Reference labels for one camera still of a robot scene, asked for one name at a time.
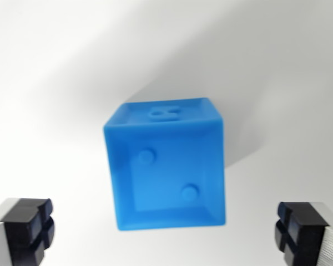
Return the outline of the black-padded silver gripper right finger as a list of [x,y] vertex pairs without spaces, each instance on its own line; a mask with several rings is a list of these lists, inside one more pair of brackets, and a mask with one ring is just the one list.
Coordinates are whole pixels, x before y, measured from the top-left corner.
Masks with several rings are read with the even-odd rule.
[[333,266],[333,212],[321,202],[280,202],[275,242],[290,266]]

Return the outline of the black-padded silver gripper left finger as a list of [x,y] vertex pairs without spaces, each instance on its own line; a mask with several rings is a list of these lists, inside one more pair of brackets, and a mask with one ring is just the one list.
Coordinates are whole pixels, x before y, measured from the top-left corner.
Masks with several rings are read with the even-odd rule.
[[8,198],[0,204],[0,265],[40,265],[54,238],[51,199]]

